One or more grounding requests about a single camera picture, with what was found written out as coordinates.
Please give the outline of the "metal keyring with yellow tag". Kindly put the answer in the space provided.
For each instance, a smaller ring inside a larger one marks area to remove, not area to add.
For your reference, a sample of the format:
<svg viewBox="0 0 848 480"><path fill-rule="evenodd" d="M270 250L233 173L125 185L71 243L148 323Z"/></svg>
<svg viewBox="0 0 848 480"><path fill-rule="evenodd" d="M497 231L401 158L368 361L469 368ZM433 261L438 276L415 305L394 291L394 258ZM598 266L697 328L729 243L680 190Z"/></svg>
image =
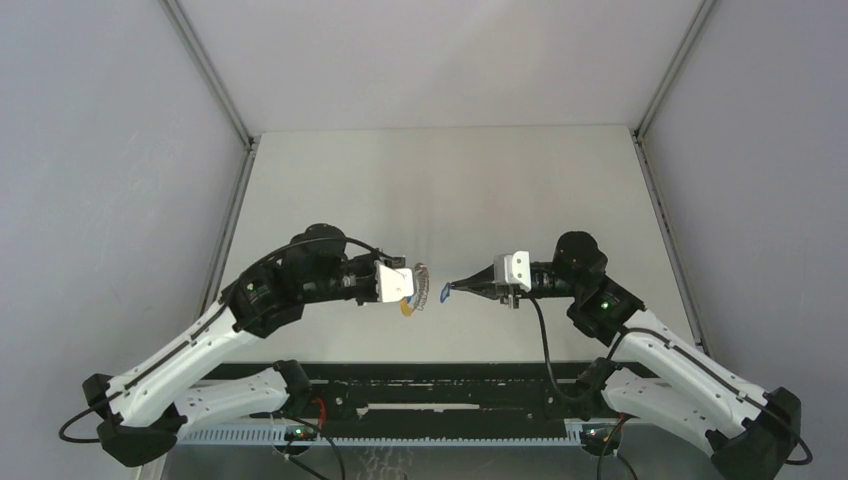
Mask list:
<svg viewBox="0 0 848 480"><path fill-rule="evenodd" d="M413 294L400 302L400 311L405 317L411 317L415 313L423 311L429 296L430 275L428 267L423 263L416 263L412 268L412 274Z"/></svg>

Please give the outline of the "blue tagged key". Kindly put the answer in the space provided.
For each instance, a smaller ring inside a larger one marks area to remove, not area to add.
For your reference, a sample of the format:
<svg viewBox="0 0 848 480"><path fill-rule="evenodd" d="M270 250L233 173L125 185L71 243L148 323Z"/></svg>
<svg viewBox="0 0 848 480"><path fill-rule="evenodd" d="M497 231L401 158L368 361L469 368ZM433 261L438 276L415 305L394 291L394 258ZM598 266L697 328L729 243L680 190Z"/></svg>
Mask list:
<svg viewBox="0 0 848 480"><path fill-rule="evenodd" d="M446 283L442 290L440 291L439 301L441 304L445 303L446 300L450 297L452 290L452 284Z"/></svg>

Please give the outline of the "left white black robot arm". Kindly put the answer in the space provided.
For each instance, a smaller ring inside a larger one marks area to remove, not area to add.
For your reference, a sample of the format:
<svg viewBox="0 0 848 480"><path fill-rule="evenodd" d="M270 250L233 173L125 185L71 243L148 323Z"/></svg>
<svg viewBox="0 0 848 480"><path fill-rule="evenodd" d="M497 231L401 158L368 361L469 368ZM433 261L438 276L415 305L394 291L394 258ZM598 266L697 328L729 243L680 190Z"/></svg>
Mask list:
<svg viewBox="0 0 848 480"><path fill-rule="evenodd" d="M279 360L215 385L203 379L225 359L299 321L307 306L336 301L400 303L416 291L402 256L363 244L339 228L309 226L245 268L185 331L119 375L94 374L82 385L97 415L94 443L126 467L167 454L189 434L251 414L305 414L313 394L295 360Z"/></svg>

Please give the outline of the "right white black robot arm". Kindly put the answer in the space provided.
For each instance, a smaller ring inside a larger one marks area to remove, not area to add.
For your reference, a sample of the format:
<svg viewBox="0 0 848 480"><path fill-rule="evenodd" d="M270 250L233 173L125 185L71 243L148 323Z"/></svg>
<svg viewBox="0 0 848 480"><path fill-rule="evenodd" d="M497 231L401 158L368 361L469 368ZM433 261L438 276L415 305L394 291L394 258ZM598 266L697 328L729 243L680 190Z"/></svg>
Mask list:
<svg viewBox="0 0 848 480"><path fill-rule="evenodd" d="M569 231L548 262L526 251L499 255L440 295L466 292L513 308L569 299L573 325L607 348L573 383L550 383L554 401L582 419L610 410L621 422L646 421L705 453L726 479L773 479L786 466L813 461L794 393L768 391L684 342L608 276L607 264L591 234Z"/></svg>

